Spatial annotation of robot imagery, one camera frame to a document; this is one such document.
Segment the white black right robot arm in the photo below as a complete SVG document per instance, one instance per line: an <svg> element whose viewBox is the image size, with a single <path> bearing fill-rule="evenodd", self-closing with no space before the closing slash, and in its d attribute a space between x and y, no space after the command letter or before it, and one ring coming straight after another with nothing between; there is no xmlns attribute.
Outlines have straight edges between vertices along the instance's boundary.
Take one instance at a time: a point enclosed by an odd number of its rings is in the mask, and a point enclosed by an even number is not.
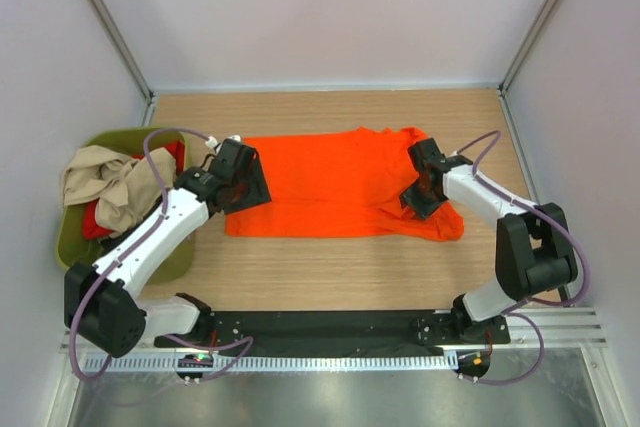
<svg viewBox="0 0 640 427"><path fill-rule="evenodd" d="M477 162L458 152L445 155L432 138L413 144L408 155L417 179L399 199L416 219L434 217L453 200L496 234L493 277L453 301L446 328L454 339L485 341L506 311L577 279L577 248L558 205L539 205L504 189Z"/></svg>

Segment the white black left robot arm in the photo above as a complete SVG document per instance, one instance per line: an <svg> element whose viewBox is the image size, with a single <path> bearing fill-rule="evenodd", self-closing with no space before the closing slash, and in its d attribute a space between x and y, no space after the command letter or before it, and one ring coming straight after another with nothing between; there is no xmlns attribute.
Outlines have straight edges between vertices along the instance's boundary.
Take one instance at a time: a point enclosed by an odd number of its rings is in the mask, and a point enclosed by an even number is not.
<svg viewBox="0 0 640 427"><path fill-rule="evenodd" d="M66 272L64 322L70 338L82 338L113 358L147 340L208 345L214 320L203 301L184 293L163 301L141 301L139 295L161 264L211 217L270 200L257 149L225 139L208 167L186 169L116 248Z"/></svg>

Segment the orange t shirt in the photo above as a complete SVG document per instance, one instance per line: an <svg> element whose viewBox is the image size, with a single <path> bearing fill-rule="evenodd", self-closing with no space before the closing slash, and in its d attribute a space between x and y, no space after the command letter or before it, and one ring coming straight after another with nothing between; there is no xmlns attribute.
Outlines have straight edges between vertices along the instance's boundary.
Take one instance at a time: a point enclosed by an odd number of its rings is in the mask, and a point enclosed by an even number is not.
<svg viewBox="0 0 640 427"><path fill-rule="evenodd" d="M404 235L457 241L464 219L445 203L426 220L401 204L416 180L408 150L427 134L415 127L250 137L270 202L227 216L233 237L358 238Z"/></svg>

